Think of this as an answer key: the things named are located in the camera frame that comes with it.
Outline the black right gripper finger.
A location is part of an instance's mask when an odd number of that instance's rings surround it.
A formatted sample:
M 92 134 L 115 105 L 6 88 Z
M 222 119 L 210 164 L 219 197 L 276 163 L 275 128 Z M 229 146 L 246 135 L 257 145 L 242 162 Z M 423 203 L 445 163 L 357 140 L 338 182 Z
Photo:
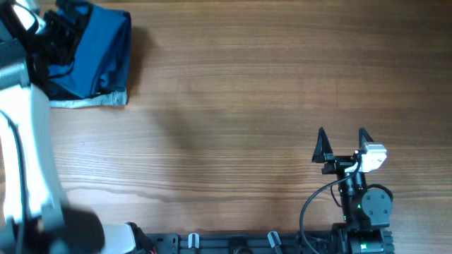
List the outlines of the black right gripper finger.
M 359 136 L 359 149 L 360 150 L 369 150 L 369 146 L 374 144 L 374 140 L 368 134 L 367 130 L 364 127 L 361 127 L 358 130 Z
M 323 127 L 320 127 L 316 147 L 311 161 L 314 163 L 329 162 L 334 159 L 333 150 Z

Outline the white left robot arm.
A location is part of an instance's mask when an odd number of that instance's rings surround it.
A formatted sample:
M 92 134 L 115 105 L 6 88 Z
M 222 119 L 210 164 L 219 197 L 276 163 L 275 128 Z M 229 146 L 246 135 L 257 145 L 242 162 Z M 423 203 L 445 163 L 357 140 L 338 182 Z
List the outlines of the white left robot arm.
M 132 223 L 103 224 L 69 203 L 50 135 L 52 107 L 123 105 L 131 16 L 89 1 L 1 2 L 2 253 L 148 253 Z

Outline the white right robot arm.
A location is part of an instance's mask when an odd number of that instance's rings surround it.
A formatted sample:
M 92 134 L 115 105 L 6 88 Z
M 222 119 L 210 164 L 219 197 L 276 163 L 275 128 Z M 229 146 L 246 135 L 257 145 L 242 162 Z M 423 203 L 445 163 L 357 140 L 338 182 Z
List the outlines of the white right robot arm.
M 343 223 L 332 226 L 325 243 L 313 236 L 318 253 L 394 253 L 390 216 L 393 194 L 385 186 L 367 184 L 365 175 L 377 170 L 387 158 L 382 143 L 375 142 L 365 128 L 359 129 L 359 149 L 350 156 L 333 154 L 324 128 L 319 129 L 312 162 L 323 165 L 323 174 L 337 176 Z

